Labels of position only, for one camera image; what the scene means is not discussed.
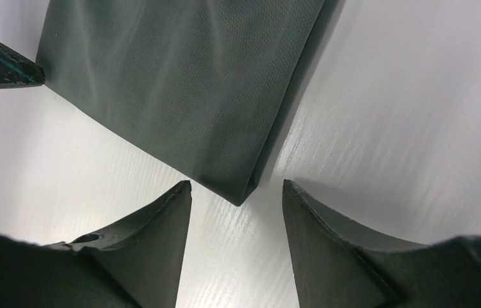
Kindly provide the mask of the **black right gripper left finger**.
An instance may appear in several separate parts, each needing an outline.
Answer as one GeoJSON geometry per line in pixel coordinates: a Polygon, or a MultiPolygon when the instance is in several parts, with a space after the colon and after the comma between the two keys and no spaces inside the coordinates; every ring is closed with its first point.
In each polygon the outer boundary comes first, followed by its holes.
{"type": "Polygon", "coordinates": [[[0,235],[0,307],[174,307],[191,203],[185,180],[71,243],[0,235]]]}

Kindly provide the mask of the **grey t shirt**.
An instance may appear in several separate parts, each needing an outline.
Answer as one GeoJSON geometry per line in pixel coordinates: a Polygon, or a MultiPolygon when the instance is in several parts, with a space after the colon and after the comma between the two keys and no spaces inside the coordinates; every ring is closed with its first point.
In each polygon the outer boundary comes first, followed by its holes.
{"type": "Polygon", "coordinates": [[[233,205],[258,186],[334,1],[50,1],[47,86],[233,205]]]}

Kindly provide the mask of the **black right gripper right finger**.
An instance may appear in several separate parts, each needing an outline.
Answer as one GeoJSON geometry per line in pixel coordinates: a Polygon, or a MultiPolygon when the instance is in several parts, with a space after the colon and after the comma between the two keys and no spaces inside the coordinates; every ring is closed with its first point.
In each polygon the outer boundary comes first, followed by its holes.
{"type": "Polygon", "coordinates": [[[283,182],[301,307],[481,307],[481,235],[420,244],[371,229],[283,182]]]}

